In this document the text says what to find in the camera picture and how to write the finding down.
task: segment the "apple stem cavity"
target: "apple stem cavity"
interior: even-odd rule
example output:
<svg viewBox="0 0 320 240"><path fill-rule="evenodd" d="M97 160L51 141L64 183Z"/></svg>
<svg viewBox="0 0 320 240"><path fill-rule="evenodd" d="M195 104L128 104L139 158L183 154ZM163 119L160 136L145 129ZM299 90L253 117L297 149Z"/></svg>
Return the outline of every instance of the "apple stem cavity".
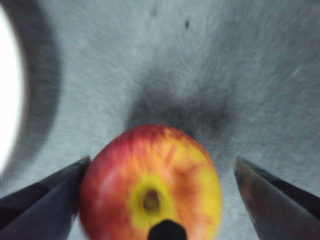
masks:
<svg viewBox="0 0 320 240"><path fill-rule="evenodd" d="M147 213L157 213L160 210L159 194L156 190L148 190L143 198L143 208Z"/></svg>

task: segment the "red apple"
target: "red apple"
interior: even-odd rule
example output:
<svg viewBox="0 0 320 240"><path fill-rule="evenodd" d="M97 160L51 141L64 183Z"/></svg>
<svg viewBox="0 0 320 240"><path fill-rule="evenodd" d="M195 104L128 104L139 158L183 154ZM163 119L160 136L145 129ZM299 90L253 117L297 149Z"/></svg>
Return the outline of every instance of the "red apple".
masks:
<svg viewBox="0 0 320 240"><path fill-rule="evenodd" d="M79 198L91 240L147 240L164 220L188 240L212 240L222 215L222 191L205 149L172 127L150 124L113 140L92 161Z"/></svg>

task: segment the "gray surface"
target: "gray surface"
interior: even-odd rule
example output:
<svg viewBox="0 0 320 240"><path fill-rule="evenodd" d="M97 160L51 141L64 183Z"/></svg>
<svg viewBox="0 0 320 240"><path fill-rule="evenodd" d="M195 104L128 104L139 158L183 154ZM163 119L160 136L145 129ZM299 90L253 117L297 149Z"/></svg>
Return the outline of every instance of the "gray surface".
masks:
<svg viewBox="0 0 320 240"><path fill-rule="evenodd" d="M320 196L319 1L2 2L23 32L33 84L2 194L94 157L127 128L163 123L214 159L219 239L257 239L234 156ZM85 239L78 224L70 239Z"/></svg>

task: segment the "black object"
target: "black object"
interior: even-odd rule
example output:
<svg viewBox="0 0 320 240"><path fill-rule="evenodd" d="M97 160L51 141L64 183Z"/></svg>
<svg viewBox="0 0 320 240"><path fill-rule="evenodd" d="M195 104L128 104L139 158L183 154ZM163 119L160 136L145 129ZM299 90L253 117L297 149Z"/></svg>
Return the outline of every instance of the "black object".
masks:
<svg viewBox="0 0 320 240"><path fill-rule="evenodd" d="M0 199L0 239L66 240L78 213L79 186L90 165L84 158Z"/></svg>
<svg viewBox="0 0 320 240"><path fill-rule="evenodd" d="M260 240L320 240L320 198L237 158L238 188Z"/></svg>
<svg viewBox="0 0 320 240"><path fill-rule="evenodd" d="M151 228L148 240L187 240L187 234L179 224L165 220Z"/></svg>

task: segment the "speckled surface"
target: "speckled surface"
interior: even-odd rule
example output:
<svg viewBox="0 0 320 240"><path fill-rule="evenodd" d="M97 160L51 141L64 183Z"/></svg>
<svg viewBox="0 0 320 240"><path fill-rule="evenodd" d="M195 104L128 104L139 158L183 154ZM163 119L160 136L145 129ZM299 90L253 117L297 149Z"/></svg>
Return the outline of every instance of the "speckled surface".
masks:
<svg viewBox="0 0 320 240"><path fill-rule="evenodd" d="M319 1L2 3L24 43L31 84L2 195L94 158L128 128L161 123L196 138L214 159L221 240L257 239L235 156L320 196ZM86 239L78 222L69 239Z"/></svg>

